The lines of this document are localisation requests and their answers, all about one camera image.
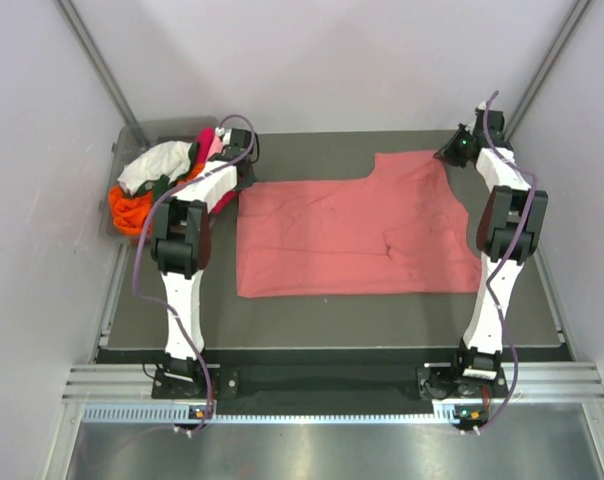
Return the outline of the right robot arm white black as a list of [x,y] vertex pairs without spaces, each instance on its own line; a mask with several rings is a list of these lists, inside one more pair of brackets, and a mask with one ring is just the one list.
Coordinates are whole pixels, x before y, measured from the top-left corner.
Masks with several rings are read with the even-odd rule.
[[476,233],[480,286],[448,372],[451,388],[463,396],[499,382],[508,305],[524,264],[537,250],[548,205],[536,176],[516,164],[504,126],[504,114],[483,102],[474,121],[460,124],[434,155],[451,166],[473,165],[489,193]]

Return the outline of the grey plastic bin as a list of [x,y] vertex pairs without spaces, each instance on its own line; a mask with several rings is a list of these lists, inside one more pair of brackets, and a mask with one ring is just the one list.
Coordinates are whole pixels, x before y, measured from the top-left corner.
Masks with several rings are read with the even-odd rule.
[[125,125],[120,130],[117,141],[112,145],[111,170],[99,208],[100,235],[119,244],[129,243],[129,238],[114,226],[109,205],[109,192],[116,185],[116,180],[126,165],[161,141],[193,140],[201,130],[214,127],[218,122],[219,119],[211,115],[141,121],[138,130],[148,141],[147,146],[138,142],[137,132],[133,127]]

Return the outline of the aluminium frame post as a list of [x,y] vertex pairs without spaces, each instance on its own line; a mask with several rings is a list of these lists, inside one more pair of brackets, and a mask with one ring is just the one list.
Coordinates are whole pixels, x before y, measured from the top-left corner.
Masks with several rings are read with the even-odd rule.
[[572,2],[568,13],[561,22],[559,30],[553,36],[541,62],[536,68],[531,80],[528,82],[512,116],[506,124],[505,137],[507,140],[513,139],[522,121],[526,117],[546,81],[549,79],[562,54],[568,48],[572,37],[581,23],[585,20],[593,4],[593,0],[576,0]]
[[149,147],[150,142],[148,138],[144,134],[129,102],[75,3],[71,0],[54,0],[53,3],[73,33],[105,93],[123,120],[124,125],[131,130],[133,137],[140,147]]

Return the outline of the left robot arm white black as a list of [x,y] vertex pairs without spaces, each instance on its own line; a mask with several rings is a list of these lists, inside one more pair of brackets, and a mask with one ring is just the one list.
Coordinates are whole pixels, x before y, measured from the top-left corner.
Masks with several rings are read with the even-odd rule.
[[164,200],[154,215],[151,257],[163,281],[168,317],[165,359],[156,366],[154,399],[204,399],[212,395],[204,365],[201,283],[212,250],[213,211],[227,194],[254,180],[251,154],[255,133],[218,128],[221,150],[206,161],[186,187]]

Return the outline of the orange t shirt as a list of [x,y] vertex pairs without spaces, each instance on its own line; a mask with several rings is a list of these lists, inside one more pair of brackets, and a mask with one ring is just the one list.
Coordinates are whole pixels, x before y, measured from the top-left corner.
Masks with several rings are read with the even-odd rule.
[[134,195],[129,195],[118,185],[112,187],[108,203],[114,227],[125,236],[139,236],[151,207],[159,197],[176,185],[194,179],[204,166],[204,163],[196,163],[190,172],[177,180],[171,181],[162,175],[158,180],[147,181]]

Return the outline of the left aluminium frame post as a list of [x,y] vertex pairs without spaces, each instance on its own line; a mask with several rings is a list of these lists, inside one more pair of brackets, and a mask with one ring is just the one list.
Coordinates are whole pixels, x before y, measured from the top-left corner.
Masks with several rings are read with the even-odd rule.
[[148,138],[144,134],[129,102],[75,3],[71,0],[54,0],[53,3],[73,33],[105,93],[123,120],[124,125],[131,130],[133,137],[140,147],[149,147],[150,142]]

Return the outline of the dark green t shirt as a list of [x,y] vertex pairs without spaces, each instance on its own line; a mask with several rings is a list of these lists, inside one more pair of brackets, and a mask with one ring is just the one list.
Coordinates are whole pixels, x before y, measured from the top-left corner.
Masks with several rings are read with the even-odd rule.
[[149,192],[154,197],[185,180],[196,165],[196,143],[169,141],[151,148],[137,159],[141,167],[142,182],[135,196]]

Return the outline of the salmon pink t shirt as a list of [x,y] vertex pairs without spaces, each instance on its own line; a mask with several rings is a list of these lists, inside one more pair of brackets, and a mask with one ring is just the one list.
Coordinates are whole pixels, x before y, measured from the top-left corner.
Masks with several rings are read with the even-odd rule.
[[358,179],[256,183],[239,199],[237,293],[474,293],[468,221],[430,151],[378,153]]

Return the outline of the aluminium front rail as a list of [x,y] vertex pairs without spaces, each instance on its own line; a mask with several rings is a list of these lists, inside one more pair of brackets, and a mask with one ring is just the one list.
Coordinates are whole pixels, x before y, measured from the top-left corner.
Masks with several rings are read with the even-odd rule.
[[151,400],[155,381],[137,364],[72,366],[62,393],[63,403],[135,403]]

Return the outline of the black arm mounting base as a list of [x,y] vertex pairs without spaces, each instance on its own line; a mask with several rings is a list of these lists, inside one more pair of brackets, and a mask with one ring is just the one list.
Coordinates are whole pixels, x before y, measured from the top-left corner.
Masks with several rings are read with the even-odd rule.
[[454,348],[209,349],[204,354],[219,414],[376,415],[425,413],[433,401],[477,400],[451,382]]

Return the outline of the right aluminium frame post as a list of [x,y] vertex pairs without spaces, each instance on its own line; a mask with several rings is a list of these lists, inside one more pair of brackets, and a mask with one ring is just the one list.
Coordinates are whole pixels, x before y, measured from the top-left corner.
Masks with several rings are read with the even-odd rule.
[[528,82],[512,116],[506,124],[505,137],[507,140],[513,139],[522,121],[526,117],[546,81],[549,79],[562,54],[568,48],[572,37],[581,23],[585,20],[593,4],[593,0],[576,0],[572,2],[568,13],[561,22],[559,30],[553,36],[541,62],[536,68],[531,80]]

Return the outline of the white t shirt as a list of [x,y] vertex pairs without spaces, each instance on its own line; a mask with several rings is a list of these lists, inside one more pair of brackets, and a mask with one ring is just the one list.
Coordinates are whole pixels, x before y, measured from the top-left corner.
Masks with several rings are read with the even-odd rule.
[[192,143],[168,141],[150,148],[123,168],[117,178],[119,187],[128,195],[144,195],[164,179],[175,182],[192,168],[189,156]]

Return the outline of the light pink t shirt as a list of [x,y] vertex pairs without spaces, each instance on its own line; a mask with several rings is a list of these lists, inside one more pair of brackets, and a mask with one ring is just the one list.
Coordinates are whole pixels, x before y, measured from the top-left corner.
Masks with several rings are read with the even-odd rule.
[[218,136],[214,136],[211,146],[209,148],[206,160],[209,161],[215,155],[220,154],[223,150],[223,147],[224,147],[223,140]]

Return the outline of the magenta t shirt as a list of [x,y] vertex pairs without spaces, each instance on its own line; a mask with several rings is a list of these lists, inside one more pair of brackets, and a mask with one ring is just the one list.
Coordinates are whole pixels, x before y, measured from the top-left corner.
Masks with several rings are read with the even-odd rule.
[[219,214],[238,196],[234,191],[238,179],[235,164],[227,162],[222,152],[206,160],[214,136],[215,129],[207,127],[196,137],[196,163],[204,163],[205,166],[200,174],[189,180],[190,185],[183,193],[190,201],[203,202],[210,214]]

